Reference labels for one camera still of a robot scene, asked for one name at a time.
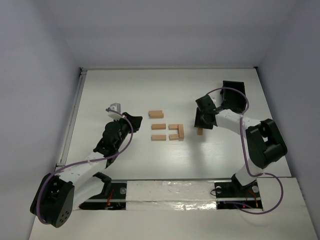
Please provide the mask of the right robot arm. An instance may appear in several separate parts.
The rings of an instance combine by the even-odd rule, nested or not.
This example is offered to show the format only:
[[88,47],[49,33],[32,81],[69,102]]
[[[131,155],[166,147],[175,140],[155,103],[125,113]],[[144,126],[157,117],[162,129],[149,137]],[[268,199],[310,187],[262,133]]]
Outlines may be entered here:
[[287,146],[274,120],[256,120],[231,109],[217,107],[209,95],[195,102],[196,128],[212,130],[219,127],[240,135],[245,164],[231,177],[238,188],[252,184],[265,168],[287,154]]

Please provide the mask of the wooden block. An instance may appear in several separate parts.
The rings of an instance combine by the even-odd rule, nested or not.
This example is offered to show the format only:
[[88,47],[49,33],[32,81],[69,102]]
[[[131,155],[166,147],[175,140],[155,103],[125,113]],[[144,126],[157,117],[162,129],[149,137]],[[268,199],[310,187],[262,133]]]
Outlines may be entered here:
[[203,135],[203,129],[202,128],[198,128],[197,129],[197,135],[198,136],[202,136]]
[[165,130],[166,128],[167,125],[165,123],[157,123],[151,125],[152,130]]
[[179,129],[179,125],[178,124],[169,124],[168,125],[168,129],[169,130],[178,130]]
[[148,116],[150,119],[163,119],[164,113],[162,110],[150,110]]
[[180,139],[179,134],[170,134],[169,135],[170,141],[175,141],[175,140],[179,140],[179,139]]
[[167,136],[165,134],[154,134],[151,136],[152,141],[166,141]]
[[178,137],[179,137],[179,140],[184,140],[184,138],[185,138],[183,124],[178,124]]

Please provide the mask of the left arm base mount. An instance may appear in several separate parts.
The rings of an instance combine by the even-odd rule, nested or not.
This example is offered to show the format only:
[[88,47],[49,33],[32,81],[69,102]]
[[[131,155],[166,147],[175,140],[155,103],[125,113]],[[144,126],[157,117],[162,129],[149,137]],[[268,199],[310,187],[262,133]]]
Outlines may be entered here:
[[79,205],[81,210],[126,210],[127,182],[112,182]]

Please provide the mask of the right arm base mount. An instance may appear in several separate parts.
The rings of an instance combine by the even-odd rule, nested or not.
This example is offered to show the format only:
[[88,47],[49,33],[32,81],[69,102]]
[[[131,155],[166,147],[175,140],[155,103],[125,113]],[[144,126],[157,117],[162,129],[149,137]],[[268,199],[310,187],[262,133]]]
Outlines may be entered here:
[[218,210],[263,209],[257,181],[243,189],[236,189],[231,181],[218,181],[210,194],[215,197]]

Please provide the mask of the black plastic bin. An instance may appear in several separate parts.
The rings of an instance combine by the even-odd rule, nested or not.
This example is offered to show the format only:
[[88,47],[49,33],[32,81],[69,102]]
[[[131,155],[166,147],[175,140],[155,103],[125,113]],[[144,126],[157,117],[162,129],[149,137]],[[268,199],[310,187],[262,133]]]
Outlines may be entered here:
[[[228,81],[224,80],[222,82],[223,88],[232,88],[240,91],[242,94],[246,94],[245,92],[245,83],[242,81]],[[238,93],[237,91],[230,90],[230,89],[221,89],[220,90],[221,95],[221,106],[224,109],[230,109],[235,113],[242,113],[246,106],[247,102],[245,98]]]

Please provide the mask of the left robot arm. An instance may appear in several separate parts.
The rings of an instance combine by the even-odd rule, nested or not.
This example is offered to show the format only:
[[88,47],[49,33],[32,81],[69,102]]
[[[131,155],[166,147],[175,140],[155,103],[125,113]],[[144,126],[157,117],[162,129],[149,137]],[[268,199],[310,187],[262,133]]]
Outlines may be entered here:
[[107,111],[117,118],[105,125],[92,153],[85,160],[65,165],[42,178],[30,206],[30,212],[42,224],[59,228],[74,207],[98,195],[107,199],[113,196],[112,179],[102,171],[128,148],[123,142],[140,129],[143,117],[110,108]]

